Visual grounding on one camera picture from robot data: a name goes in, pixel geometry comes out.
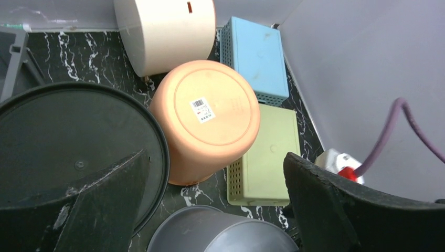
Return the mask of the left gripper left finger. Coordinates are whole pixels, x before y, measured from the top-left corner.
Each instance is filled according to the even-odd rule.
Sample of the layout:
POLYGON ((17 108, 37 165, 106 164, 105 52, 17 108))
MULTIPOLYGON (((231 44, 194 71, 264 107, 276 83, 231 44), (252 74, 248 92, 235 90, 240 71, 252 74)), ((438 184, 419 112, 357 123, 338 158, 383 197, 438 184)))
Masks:
POLYGON ((149 175, 147 150, 64 186, 1 195, 1 251, 127 251, 149 175))

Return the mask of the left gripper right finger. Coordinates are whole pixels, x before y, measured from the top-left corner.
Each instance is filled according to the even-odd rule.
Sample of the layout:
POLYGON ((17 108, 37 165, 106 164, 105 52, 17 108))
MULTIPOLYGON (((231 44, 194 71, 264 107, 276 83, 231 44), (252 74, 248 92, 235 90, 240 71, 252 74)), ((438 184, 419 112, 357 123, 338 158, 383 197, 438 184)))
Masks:
POLYGON ((444 251, 444 205, 358 184, 287 153, 283 173, 304 251, 444 251))

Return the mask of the yellow plastic basket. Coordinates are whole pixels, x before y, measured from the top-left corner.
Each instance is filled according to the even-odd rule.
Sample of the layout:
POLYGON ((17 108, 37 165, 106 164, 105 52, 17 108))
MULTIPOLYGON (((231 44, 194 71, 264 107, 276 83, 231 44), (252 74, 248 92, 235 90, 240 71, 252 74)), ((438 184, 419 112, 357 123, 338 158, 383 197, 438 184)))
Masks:
POLYGON ((283 161, 288 152, 300 154, 296 112, 259 107, 260 129, 254 144, 226 167, 227 201, 236 206, 287 206, 283 161))

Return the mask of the light grey plastic bucket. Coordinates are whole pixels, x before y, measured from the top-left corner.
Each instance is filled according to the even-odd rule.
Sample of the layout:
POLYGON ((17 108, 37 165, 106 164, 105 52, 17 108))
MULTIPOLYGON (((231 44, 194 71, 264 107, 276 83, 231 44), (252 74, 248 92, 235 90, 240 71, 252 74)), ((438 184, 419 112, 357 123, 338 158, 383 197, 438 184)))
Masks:
POLYGON ((212 206, 184 207, 155 231, 147 251, 299 251, 274 224, 224 213, 212 206))

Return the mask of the dark blue bucket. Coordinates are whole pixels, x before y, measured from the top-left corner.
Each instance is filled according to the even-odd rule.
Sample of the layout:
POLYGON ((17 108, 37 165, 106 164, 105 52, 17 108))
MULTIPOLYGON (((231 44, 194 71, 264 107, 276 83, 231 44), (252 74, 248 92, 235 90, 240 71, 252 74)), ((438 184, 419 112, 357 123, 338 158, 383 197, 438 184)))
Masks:
POLYGON ((169 175, 166 138, 153 114, 103 85, 30 89, 1 103, 1 205, 65 186, 141 149, 149 154, 149 176, 135 233, 156 212, 169 175))

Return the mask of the orange plastic bucket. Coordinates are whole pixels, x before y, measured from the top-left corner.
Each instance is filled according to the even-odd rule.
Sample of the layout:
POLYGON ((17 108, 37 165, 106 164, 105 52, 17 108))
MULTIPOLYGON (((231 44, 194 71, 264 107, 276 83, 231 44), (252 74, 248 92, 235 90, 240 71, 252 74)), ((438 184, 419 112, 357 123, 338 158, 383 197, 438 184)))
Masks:
POLYGON ((200 183, 242 157, 260 128, 253 89, 235 70, 211 60, 171 70, 149 110, 167 140, 173 185, 200 183))

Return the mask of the grey plastic bin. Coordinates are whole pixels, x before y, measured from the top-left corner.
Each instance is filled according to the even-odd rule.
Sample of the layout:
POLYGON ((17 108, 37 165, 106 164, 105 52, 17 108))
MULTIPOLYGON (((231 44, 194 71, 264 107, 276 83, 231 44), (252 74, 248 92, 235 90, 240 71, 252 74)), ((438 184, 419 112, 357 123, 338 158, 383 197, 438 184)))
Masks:
POLYGON ((27 46, 28 33, 1 27, 1 102, 45 84, 43 72, 27 46))

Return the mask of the light blue plastic basket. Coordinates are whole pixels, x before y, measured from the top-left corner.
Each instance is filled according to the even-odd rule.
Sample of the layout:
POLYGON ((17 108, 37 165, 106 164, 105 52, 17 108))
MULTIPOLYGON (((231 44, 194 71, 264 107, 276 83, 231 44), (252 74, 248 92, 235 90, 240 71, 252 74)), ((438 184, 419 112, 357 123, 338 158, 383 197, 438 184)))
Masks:
POLYGON ((244 77, 260 103, 279 107, 289 97, 278 29, 232 16, 219 38, 220 62, 244 77))

